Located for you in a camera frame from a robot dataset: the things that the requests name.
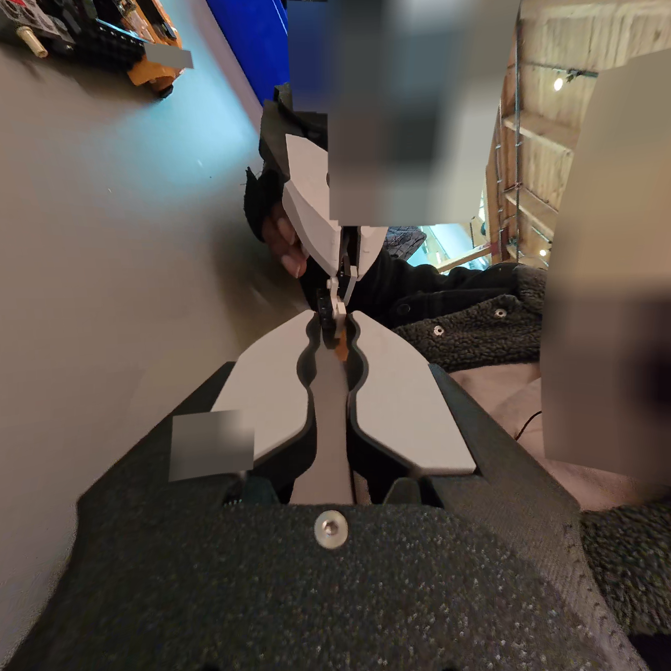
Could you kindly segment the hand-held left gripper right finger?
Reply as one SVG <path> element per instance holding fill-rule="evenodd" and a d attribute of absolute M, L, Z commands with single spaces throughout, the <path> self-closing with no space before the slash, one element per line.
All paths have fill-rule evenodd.
<path fill-rule="evenodd" d="M 413 476 L 473 474 L 476 463 L 429 362 L 363 312 L 349 316 L 350 352 L 363 362 L 353 396 L 355 428 Z"/>

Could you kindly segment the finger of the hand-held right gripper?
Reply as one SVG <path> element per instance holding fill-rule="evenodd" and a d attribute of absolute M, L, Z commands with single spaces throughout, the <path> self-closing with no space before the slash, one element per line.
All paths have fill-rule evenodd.
<path fill-rule="evenodd" d="M 341 227 L 330 219 L 328 154 L 309 139 L 287 134 L 289 180 L 282 206 L 301 244 L 327 276 L 340 268 Z"/>
<path fill-rule="evenodd" d="M 360 281 L 371 269 L 379 256 L 388 228 L 381 226 L 348 227 L 349 267 L 356 269 L 356 280 Z"/>

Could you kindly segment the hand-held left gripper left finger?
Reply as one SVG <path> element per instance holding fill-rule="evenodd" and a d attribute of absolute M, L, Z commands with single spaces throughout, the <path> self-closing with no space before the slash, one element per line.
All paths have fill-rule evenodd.
<path fill-rule="evenodd" d="M 240 428 L 253 432 L 256 463 L 305 427 L 309 384 L 298 376 L 298 361 L 311 344 L 315 315 L 305 310 L 247 348 L 211 409 L 234 412 Z"/>

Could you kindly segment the partly built yellow lego car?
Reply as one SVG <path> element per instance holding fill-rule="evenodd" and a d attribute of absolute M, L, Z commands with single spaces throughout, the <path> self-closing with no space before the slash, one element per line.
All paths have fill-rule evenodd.
<path fill-rule="evenodd" d="M 160 1 L 2 1 L 1 41 L 39 59 L 124 73 L 159 99 L 192 66 Z"/>

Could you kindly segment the person's right hand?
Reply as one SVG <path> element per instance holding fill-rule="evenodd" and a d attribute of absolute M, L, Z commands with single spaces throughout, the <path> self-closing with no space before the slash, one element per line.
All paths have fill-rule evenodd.
<path fill-rule="evenodd" d="M 274 204 L 264 218 L 261 235 L 273 258 L 291 277 L 300 279 L 306 272 L 308 256 L 281 202 Z"/>

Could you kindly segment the blue cardboard box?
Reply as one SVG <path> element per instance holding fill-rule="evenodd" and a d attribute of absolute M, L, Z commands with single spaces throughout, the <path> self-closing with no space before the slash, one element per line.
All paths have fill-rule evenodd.
<path fill-rule="evenodd" d="M 289 82 L 286 1 L 208 1 L 261 105 L 276 87 Z"/>

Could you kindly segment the grey garment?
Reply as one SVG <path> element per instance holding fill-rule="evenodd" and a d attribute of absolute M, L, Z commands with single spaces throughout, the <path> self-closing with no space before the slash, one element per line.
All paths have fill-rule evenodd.
<path fill-rule="evenodd" d="M 548 460 L 543 452 L 540 365 L 485 366 L 450 376 L 566 489 L 582 511 L 606 511 L 670 498 L 670 488 L 614 474 Z"/>

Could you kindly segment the black fleece jacket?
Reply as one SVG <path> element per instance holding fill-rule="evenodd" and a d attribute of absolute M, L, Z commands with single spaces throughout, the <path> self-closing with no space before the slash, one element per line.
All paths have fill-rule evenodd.
<path fill-rule="evenodd" d="M 382 250 L 348 305 L 391 329 L 446 373 L 540 361 L 547 272 L 497 264 L 443 275 Z M 630 637 L 670 635 L 670 498 L 583 511 L 583 548 Z"/>

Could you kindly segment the wooden shelving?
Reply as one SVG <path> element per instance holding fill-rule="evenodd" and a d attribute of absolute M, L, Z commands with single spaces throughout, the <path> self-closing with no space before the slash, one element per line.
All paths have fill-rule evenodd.
<path fill-rule="evenodd" d="M 547 267 L 586 107 L 599 77 L 594 17 L 521 1 L 483 186 L 485 258 Z M 555 92 L 557 76 L 565 83 Z"/>

